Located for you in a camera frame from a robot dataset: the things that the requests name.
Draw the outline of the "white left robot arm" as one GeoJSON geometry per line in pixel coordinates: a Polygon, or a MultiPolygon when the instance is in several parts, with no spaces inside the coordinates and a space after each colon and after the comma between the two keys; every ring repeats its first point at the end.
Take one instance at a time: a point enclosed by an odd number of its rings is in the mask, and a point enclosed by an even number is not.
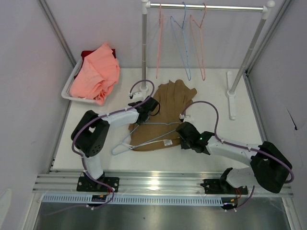
{"type": "Polygon", "coordinates": [[[99,159],[107,134],[110,130],[129,125],[146,122],[160,104],[153,97],[148,96],[144,101],[128,104],[127,108],[99,115],[93,110],[87,111],[74,129],[72,151],[81,156],[85,174],[89,177],[87,186],[98,192],[104,187],[103,166],[99,159]]]}

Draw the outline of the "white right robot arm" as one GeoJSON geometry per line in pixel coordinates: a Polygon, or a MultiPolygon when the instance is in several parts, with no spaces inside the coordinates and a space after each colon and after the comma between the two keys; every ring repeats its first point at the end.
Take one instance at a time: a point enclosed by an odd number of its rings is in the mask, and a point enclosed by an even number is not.
{"type": "Polygon", "coordinates": [[[261,145],[231,143],[216,136],[215,133],[200,133],[196,127],[184,122],[176,128],[180,136],[181,148],[196,153],[216,155],[238,161],[245,168],[227,168],[219,179],[205,179],[202,187],[206,194],[235,194],[236,190],[247,194],[248,186],[261,186],[277,194],[286,183],[291,163],[270,142],[261,145]]]}

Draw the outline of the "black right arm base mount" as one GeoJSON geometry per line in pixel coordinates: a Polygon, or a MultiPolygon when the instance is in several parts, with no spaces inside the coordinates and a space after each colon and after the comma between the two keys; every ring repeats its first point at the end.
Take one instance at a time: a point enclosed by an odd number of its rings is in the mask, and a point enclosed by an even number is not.
{"type": "Polygon", "coordinates": [[[247,195],[247,187],[233,187],[226,181],[226,176],[233,168],[227,168],[218,179],[204,179],[200,184],[205,194],[209,195],[247,195]]]}

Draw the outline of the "tan pleated skirt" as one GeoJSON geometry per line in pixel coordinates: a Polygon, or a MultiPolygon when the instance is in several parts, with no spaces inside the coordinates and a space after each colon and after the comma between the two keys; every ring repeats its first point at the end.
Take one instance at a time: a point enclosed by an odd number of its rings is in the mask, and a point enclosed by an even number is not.
{"type": "Polygon", "coordinates": [[[160,112],[147,122],[180,122],[179,115],[193,102],[196,94],[197,90],[188,88],[182,80],[161,84],[153,97],[160,104],[160,112]]]}

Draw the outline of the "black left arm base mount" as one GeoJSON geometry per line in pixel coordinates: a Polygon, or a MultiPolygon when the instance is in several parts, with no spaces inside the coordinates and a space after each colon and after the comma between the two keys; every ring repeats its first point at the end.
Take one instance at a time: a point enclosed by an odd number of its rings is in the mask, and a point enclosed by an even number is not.
{"type": "MultiPolygon", "coordinates": [[[[118,192],[119,177],[102,177],[98,179],[100,182],[109,185],[115,193],[118,192]]],[[[87,175],[81,176],[78,179],[76,190],[78,192],[111,192],[110,189],[104,185],[91,180],[87,175]]]]}

